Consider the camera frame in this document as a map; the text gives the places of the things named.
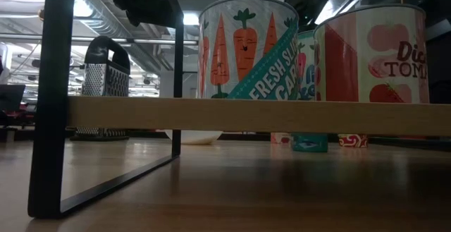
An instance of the black metal leg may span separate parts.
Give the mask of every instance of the black metal leg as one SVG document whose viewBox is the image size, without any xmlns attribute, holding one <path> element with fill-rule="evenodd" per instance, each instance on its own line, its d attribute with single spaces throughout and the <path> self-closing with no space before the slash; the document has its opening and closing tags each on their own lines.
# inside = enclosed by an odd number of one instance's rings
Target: black metal leg
<svg viewBox="0 0 451 232">
<path fill-rule="evenodd" d="M 74 0 L 45 0 L 28 214 L 60 214 Z"/>
<path fill-rule="evenodd" d="M 181 98 L 183 93 L 183 16 L 177 22 L 175 29 L 175 63 L 174 63 L 174 97 Z M 172 155 L 180 155 L 180 142 L 182 133 L 173 130 Z"/>
</svg>

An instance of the tin lid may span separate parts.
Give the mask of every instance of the tin lid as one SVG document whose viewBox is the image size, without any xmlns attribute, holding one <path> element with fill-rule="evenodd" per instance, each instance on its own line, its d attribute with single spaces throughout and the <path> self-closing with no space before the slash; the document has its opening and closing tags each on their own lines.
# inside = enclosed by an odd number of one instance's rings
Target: tin lid
<svg viewBox="0 0 451 232">
<path fill-rule="evenodd" d="M 200 19 L 200 16 L 202 16 L 202 14 L 204 14 L 206 10 L 210 9 L 211 7 L 213 7 L 213 6 L 215 6 L 215 5 L 222 4 L 222 3 L 225 3 L 225 2 L 228 2 L 228 1 L 234 1 L 234 0 L 218 0 L 218 1 L 216 1 L 216 2 L 213 2 L 213 3 L 209 4 L 209 5 L 208 5 L 208 6 L 207 6 L 207 7 L 199 14 L 199 19 Z M 295 13 L 296 19 L 299 20 L 299 16 L 298 16 L 296 10 L 295 10 L 291 5 L 289 5 L 289 4 L 285 3 L 285 2 L 279 1 L 279 0 L 263 0 L 263 1 L 271 1 L 271 2 L 273 2 L 273 3 L 280 4 L 281 6 L 284 6 L 284 7 L 288 8 L 288 9 L 290 9 L 291 11 L 293 11 L 293 13 Z"/>
<path fill-rule="evenodd" d="M 315 31 L 313 32 L 313 36 L 316 34 L 316 31 L 317 31 L 320 27 L 322 27 L 323 25 L 325 25 L 325 24 L 328 23 L 329 21 L 335 20 L 336 18 L 339 18 L 339 17 L 341 17 L 341 16 L 345 16 L 345 15 L 347 15 L 347 14 L 349 14 L 349 13 L 355 13 L 355 12 L 358 12 L 358 11 L 365 11 L 365 10 L 370 10 L 370 9 L 374 9 L 374 8 L 385 8 L 385 7 L 406 7 L 406 8 L 413 8 L 413 9 L 415 9 L 415 10 L 421 11 L 424 15 L 426 15 L 426 12 L 425 12 L 423 9 L 419 8 L 418 6 L 411 5 L 411 4 L 380 4 L 380 5 L 374 5 L 374 6 L 365 6 L 365 7 L 361 7 L 361 8 L 355 9 L 355 10 L 353 10 L 353 11 L 348 11 L 348 12 L 346 12 L 346 13 L 338 14 L 337 16 L 333 16 L 332 18 L 323 21 L 321 24 L 318 25 L 318 27 L 315 28 Z"/>
</svg>

